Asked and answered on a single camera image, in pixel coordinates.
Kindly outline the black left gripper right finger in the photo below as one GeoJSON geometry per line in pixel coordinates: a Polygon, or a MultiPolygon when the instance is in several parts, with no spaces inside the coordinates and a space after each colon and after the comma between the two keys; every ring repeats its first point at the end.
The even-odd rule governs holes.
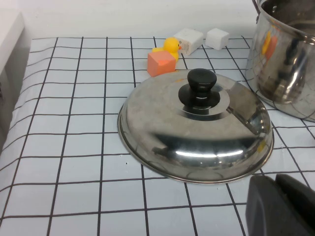
{"type": "Polygon", "coordinates": [[[315,227],[315,191],[286,174],[278,174],[277,185],[285,193],[294,210],[311,227],[315,227]]]}

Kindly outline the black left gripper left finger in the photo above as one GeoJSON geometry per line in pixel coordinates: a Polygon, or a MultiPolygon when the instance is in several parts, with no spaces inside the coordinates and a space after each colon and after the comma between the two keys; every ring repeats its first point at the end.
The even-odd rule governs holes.
{"type": "Polygon", "coordinates": [[[249,235],[313,236],[315,228],[311,228],[294,210],[275,179],[267,176],[250,179],[246,206],[249,235]]]}

